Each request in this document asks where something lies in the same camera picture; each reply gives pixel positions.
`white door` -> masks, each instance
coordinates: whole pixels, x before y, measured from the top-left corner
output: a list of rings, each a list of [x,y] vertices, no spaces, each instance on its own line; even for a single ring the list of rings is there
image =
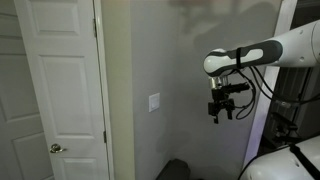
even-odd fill
[[[13,0],[0,1],[0,179],[53,179]]]
[[[92,0],[15,0],[57,180],[106,180]]]

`door knob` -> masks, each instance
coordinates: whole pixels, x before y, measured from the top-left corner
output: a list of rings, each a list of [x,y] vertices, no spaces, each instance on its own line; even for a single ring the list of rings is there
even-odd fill
[[[50,148],[50,153],[60,153],[62,151],[66,151],[67,149],[61,148],[59,144],[52,144]]]

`door frame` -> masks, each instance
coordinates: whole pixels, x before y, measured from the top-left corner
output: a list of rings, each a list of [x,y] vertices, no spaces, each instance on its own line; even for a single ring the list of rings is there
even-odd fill
[[[274,36],[280,35],[290,30],[293,15],[297,6],[297,1],[298,0],[282,0]],[[272,90],[274,90],[279,69],[279,67],[266,67],[264,79],[266,80],[266,82]],[[265,85],[262,86],[262,89],[269,96],[272,96]],[[257,109],[252,122],[246,155],[243,162],[243,168],[252,158],[254,158],[258,154],[264,125],[266,123],[268,115],[269,106],[270,100],[260,92]]]
[[[102,94],[102,102],[103,102],[104,125],[106,130],[106,141],[107,141],[106,153],[108,157],[109,178],[110,180],[115,180],[101,0],[93,0],[93,8],[94,8],[94,16],[96,20],[95,23],[96,23],[96,31],[97,31],[96,33],[97,33],[99,67],[100,67],[100,81],[101,81],[101,94]]]

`switch plate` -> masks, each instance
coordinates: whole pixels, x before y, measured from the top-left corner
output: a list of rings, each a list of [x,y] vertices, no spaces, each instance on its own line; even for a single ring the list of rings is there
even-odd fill
[[[149,96],[149,112],[160,107],[160,93]]]

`gray wall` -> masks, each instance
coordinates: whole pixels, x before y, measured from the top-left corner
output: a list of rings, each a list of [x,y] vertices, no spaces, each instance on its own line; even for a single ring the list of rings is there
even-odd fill
[[[136,180],[155,179],[172,157],[178,20],[167,1],[131,1]],[[149,113],[148,96],[155,93],[161,105]]]
[[[207,115],[211,94],[203,59],[215,48],[272,37],[280,0],[132,0],[123,1],[125,8],[107,2],[103,11],[117,180],[132,180],[134,174],[136,180],[153,180],[171,158],[187,161],[193,177],[235,179],[254,113],[228,121],[222,112],[221,123],[213,124]],[[240,80],[231,77],[231,82]],[[160,109],[149,113],[148,96],[158,92]],[[250,92],[234,97],[237,104],[246,103]]]
[[[254,113],[229,121],[222,111],[220,124],[213,123],[207,115],[211,94],[203,59],[216,48],[236,48],[272,37],[280,0],[190,3],[194,2],[175,4],[181,21],[174,69],[178,73],[174,77],[173,157],[187,161],[194,178],[232,180],[242,168]],[[230,76],[230,81],[243,82],[237,75]],[[248,91],[233,97],[242,105],[250,96]]]

